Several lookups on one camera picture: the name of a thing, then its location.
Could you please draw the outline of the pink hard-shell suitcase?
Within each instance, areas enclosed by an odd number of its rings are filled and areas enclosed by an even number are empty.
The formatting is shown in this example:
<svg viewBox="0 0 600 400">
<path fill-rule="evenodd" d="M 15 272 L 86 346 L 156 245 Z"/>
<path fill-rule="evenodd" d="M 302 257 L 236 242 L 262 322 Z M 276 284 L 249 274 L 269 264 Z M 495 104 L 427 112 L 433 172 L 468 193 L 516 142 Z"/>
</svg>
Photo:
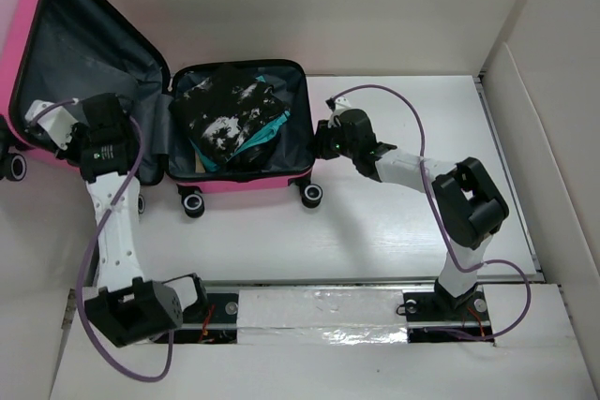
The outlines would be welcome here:
<svg viewBox="0 0 600 400">
<path fill-rule="evenodd" d="M 64 102 L 82 120 L 82 100 L 115 93 L 143 130 L 141 183 L 174 180 L 187 215 L 202 215 L 206 193 L 288 185 L 298 187 L 305 206 L 319 206 L 323 191 L 311 180 L 314 131 L 304 69 L 286 59 L 238 61 L 235 67 L 267 82 L 290 116 L 260 168 L 204 173 L 169 106 L 217 64 L 171 73 L 159 50 L 107 0 L 19 0 L 1 53 L 1 175 L 20 181 L 28 156 L 76 168 L 71 156 L 26 120 L 35 101 Z"/>
</svg>

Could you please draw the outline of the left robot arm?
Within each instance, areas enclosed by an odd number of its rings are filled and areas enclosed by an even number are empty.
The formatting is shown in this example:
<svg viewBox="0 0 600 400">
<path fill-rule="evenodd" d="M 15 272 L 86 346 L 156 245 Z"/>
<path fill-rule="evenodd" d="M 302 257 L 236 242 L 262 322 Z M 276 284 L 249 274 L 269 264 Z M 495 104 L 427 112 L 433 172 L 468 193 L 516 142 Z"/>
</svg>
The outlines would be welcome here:
<svg viewBox="0 0 600 400">
<path fill-rule="evenodd" d="M 140 182 L 143 155 L 138 123 L 116 94 L 82 102 L 85 124 L 73 130 L 79 169 L 93 202 L 98 254 L 95 297 L 83 303 L 86 318 L 121 348 L 204 319 L 210 311 L 202 280 L 190 274 L 194 289 L 178 295 L 171 282 L 147 278 L 137 256 L 140 243 Z"/>
</svg>

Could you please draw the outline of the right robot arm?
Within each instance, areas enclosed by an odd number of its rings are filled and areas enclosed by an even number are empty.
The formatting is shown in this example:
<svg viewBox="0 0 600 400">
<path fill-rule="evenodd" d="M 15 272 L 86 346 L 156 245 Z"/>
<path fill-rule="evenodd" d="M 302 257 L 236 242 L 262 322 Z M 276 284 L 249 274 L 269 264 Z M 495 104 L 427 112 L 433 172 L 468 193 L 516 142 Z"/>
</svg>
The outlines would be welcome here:
<svg viewBox="0 0 600 400">
<path fill-rule="evenodd" d="M 345 156 L 368 179 L 426 196 L 449 245 L 434 284 L 433 307 L 445 319 L 463 312 L 476 289 L 488 243 L 509 216 L 509 207 L 483 163 L 474 157 L 444 162 L 378 141 L 367 114 L 359 109 L 321 120 L 314 147 L 319 159 Z"/>
</svg>

